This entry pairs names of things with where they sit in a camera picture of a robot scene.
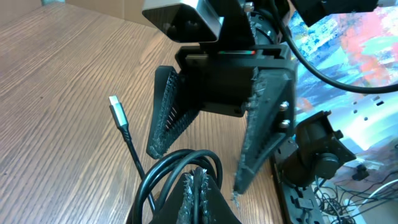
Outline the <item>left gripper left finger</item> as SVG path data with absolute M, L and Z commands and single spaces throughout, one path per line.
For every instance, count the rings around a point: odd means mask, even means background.
M 193 223 L 193 175 L 183 173 L 150 224 Z

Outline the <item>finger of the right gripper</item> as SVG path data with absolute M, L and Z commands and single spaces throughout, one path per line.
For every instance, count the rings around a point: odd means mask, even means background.
M 160 159 L 198 116 L 200 104 L 171 66 L 155 71 L 154 105 L 146 153 Z
M 256 70 L 233 190 L 244 194 L 263 163 L 293 134 L 296 72 Z

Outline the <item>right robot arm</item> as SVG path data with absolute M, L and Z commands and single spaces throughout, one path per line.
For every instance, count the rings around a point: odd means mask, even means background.
M 290 12 L 311 26 L 331 14 L 371 12 L 377 1 L 146 1 L 142 15 L 181 43 L 180 66 L 155 74 L 147 153 L 165 155 L 199 112 L 246 116 L 234 190 L 243 193 L 264 161 L 291 136 L 298 148 L 280 165 L 285 181 L 306 187 L 330 179 L 355 156 L 321 111 L 294 125 L 297 69 L 285 41 Z

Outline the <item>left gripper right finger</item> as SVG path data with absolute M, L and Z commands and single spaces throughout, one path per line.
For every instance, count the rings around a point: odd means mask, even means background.
M 197 169 L 197 223 L 241 224 L 213 179 L 201 167 Z

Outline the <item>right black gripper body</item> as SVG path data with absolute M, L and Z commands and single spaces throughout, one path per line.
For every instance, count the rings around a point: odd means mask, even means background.
M 227 17 L 218 42 L 181 47 L 174 113 L 293 117 L 297 67 L 279 29 L 291 11 L 288 1 L 255 1 Z

